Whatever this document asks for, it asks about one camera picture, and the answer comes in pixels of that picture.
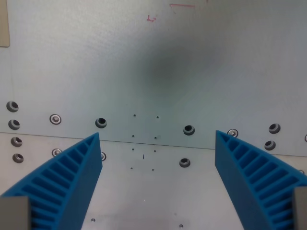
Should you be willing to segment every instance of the metal sheet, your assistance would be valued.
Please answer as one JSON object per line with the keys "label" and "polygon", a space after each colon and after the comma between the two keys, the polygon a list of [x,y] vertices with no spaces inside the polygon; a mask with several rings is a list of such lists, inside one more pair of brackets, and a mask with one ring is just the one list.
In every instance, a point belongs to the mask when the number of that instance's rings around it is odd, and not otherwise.
{"label": "metal sheet", "polygon": [[[215,130],[236,128],[257,147],[272,139],[273,153],[304,156],[306,9],[305,0],[11,0],[0,131],[15,132],[7,123],[16,119],[23,134],[99,131],[102,140],[214,149]],[[12,100],[15,114],[5,108]],[[106,128],[94,125],[99,117]]]}
{"label": "metal sheet", "polygon": [[[0,133],[0,194],[78,139]],[[101,141],[106,153],[82,230],[243,230],[214,166],[214,151]],[[20,164],[13,154],[24,157]],[[188,168],[180,159],[191,161]],[[278,156],[307,172],[307,158]]]}

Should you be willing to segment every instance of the gray aluminum surface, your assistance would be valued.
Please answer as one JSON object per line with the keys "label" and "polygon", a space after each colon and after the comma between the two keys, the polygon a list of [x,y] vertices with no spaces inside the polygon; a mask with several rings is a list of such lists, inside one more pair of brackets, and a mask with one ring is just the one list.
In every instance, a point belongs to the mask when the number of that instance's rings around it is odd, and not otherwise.
{"label": "gray aluminum surface", "polygon": [[[0,133],[0,194],[51,159],[53,149],[80,141],[18,135],[23,145],[16,148],[14,135]],[[113,141],[100,146],[106,160],[82,230],[243,230],[215,168],[214,150]],[[16,153],[24,157],[20,164],[12,160]],[[276,157],[307,172],[307,157]],[[180,167],[182,158],[191,165]]]}
{"label": "gray aluminum surface", "polygon": [[0,132],[214,149],[215,130],[235,128],[306,156],[306,11],[305,0],[8,0]]}

